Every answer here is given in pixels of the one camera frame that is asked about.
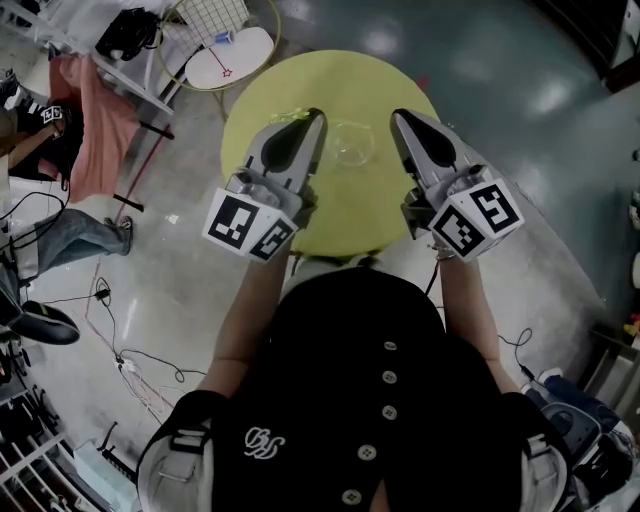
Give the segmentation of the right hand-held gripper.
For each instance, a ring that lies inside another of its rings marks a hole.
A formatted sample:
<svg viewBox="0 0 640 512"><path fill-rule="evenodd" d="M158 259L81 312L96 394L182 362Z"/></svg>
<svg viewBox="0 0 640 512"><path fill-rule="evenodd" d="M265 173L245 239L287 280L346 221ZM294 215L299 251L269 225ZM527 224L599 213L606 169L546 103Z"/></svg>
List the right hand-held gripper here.
<svg viewBox="0 0 640 512"><path fill-rule="evenodd" d="M411 236L429 231L465 263L524 224L503 179L470 164L462 140L432 116L394 110L391 133L405 171L417 182L401 206Z"/></svg>

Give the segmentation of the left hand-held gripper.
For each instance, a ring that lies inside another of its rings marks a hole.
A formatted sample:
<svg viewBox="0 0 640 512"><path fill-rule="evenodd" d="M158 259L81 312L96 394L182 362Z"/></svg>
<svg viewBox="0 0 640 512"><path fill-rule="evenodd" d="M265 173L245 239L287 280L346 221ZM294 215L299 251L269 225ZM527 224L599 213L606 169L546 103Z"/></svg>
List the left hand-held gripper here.
<svg viewBox="0 0 640 512"><path fill-rule="evenodd" d="M216 190L203 238L260 263L281 252L315 209L316 195L307 181L326 135L327 119L317 108L276 115L251 141L247 168L236 169ZM278 183L256 171L271 172Z"/></svg>

